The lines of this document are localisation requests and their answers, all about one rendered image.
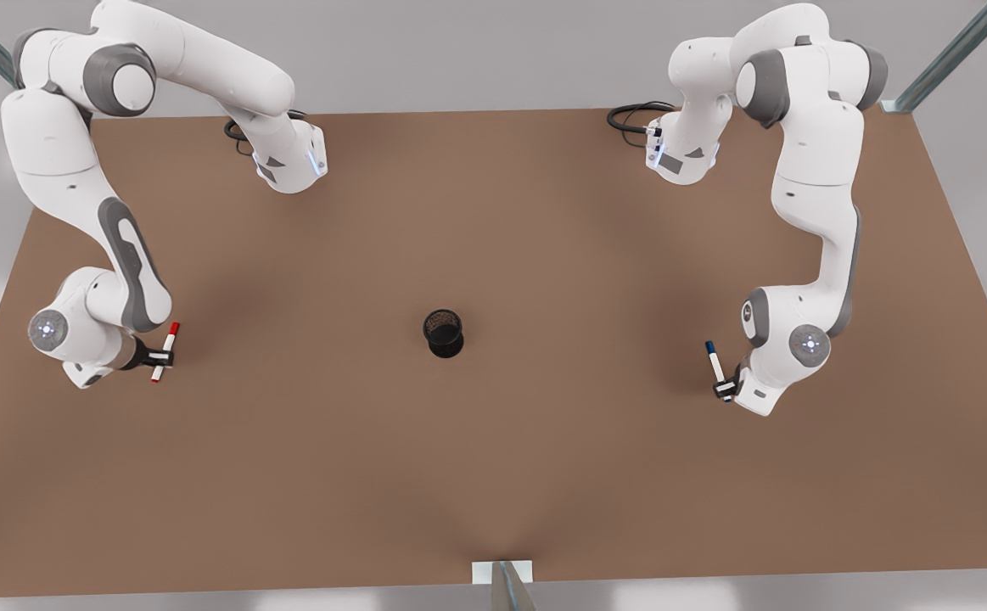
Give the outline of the red capped white marker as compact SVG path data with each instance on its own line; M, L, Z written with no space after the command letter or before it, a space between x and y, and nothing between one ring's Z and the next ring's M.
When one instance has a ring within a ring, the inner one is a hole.
M172 348L174 348L179 328L180 324L178 322L172 322L170 332L165 338L163 347L160 350L150 352L153 363L153 372L151 374L153 383L159 383L165 368L171 367L172 361L174 361L174 351L172 351Z

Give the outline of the black mesh pen cup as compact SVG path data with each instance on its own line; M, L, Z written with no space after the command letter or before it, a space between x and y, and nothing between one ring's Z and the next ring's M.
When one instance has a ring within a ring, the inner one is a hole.
M447 359L462 351L462 320L454 311L438 309L430 312L424 318L423 335L435 356Z

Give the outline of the blue capped white marker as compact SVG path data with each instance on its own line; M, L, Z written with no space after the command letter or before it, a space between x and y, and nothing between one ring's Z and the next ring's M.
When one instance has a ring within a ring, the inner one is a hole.
M721 366L721 360L719 360L718 353L715 351L713 341L706 341L705 348L708 352L708 359L715 375L715 385L713 386L715 397L722 399L723 402L731 402L732 397L735 394L735 390L737 389L737 380L734 378L726 378L725 372L723 372L723 368Z

